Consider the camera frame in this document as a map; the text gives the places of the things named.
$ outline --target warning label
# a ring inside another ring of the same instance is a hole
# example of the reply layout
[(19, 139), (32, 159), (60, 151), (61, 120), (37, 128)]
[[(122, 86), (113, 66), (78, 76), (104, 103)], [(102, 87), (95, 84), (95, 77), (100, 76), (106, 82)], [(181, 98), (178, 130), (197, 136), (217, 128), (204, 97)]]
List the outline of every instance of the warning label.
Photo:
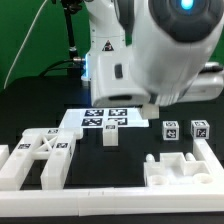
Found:
[(114, 51), (114, 48), (110, 41), (108, 40), (107, 43), (105, 44), (103, 51)]

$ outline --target black table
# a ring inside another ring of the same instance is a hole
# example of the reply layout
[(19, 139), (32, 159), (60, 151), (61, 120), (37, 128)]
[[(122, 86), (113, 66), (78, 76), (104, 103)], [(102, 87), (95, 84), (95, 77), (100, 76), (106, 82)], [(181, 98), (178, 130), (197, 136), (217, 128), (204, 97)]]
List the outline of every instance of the black table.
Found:
[[(28, 128), (58, 127), (67, 109), (89, 108), (89, 89), (79, 79), (67, 76), (28, 77), (14, 81), (0, 93), (0, 144), (10, 150)], [(176, 120), (180, 140), (162, 140), (162, 121)], [(160, 119), (150, 128), (120, 128), (116, 150), (102, 146), (101, 129), (85, 129), (76, 151), (65, 188), (144, 186), (143, 163), (152, 153), (159, 160), (162, 152), (192, 152), (191, 120), (210, 124), (208, 143), (218, 159), (224, 160), (224, 96), (209, 102), (176, 104), (161, 108)], [(36, 161), (22, 189), (41, 189), (40, 174), (45, 162)], [(151, 214), (96, 217), (7, 218), (1, 223), (223, 223), (224, 213)]]

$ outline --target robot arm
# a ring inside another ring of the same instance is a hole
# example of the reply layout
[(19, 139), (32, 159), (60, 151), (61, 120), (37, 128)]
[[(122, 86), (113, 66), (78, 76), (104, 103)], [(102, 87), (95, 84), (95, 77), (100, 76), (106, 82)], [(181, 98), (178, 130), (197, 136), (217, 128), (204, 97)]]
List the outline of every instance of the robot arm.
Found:
[[(223, 0), (86, 0), (93, 106), (210, 100), (223, 72), (199, 74), (223, 28)], [(132, 45), (124, 43), (125, 32)]]

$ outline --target blue light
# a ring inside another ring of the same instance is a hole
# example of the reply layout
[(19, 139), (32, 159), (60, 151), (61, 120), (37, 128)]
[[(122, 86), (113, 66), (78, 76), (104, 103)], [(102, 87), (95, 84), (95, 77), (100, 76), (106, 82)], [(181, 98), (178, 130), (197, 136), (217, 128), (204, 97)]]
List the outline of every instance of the blue light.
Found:
[(192, 9), (194, 5), (194, 0), (181, 0), (181, 6), (184, 10)]

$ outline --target small cube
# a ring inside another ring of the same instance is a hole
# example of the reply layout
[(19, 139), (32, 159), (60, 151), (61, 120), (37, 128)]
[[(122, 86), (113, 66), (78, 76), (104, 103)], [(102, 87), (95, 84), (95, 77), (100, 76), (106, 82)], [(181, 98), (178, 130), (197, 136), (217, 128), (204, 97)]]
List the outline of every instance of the small cube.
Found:
[(163, 140), (179, 140), (179, 124), (177, 121), (163, 121)]
[(191, 135), (194, 139), (209, 139), (209, 129), (206, 120), (191, 121)]
[(118, 146), (118, 122), (105, 121), (103, 125), (103, 146)]

